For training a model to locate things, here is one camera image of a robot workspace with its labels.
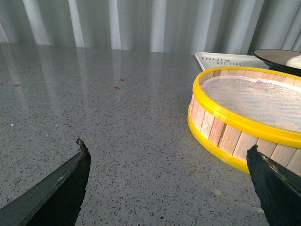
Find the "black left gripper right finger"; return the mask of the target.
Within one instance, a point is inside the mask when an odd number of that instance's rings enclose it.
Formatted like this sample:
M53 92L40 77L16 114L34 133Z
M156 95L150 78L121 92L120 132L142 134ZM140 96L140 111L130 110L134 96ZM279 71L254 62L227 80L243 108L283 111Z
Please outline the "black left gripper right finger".
M247 166L270 226L301 224L301 177L257 150L247 150Z

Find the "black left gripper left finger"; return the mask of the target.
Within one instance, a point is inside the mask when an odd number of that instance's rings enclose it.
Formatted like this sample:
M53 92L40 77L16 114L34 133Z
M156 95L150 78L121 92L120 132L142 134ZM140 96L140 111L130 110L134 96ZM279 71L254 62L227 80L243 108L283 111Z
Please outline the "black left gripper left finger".
M0 210L2 226L73 226L83 203L91 155L81 139L78 153Z

